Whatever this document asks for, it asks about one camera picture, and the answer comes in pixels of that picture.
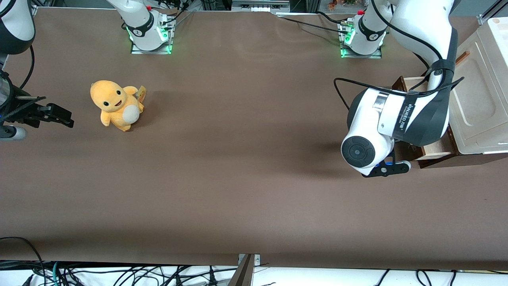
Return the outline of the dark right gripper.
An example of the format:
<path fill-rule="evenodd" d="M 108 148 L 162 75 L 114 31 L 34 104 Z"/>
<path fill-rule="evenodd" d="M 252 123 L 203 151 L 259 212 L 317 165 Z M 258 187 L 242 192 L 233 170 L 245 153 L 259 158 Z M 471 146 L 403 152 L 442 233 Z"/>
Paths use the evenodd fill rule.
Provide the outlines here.
<path fill-rule="evenodd" d="M 5 122 L 18 122 L 33 128 L 39 128 L 40 122 L 48 122 L 49 120 L 50 122 L 60 123 L 68 128 L 74 127 L 71 112 L 67 109 L 54 103 L 49 103 L 46 106 L 31 104 L 24 112 L 22 107 L 25 105 L 25 100 L 18 99 L 19 96 L 23 96 L 23 94 L 13 94 L 12 96 L 0 95 L 1 125 L 4 125 Z"/>

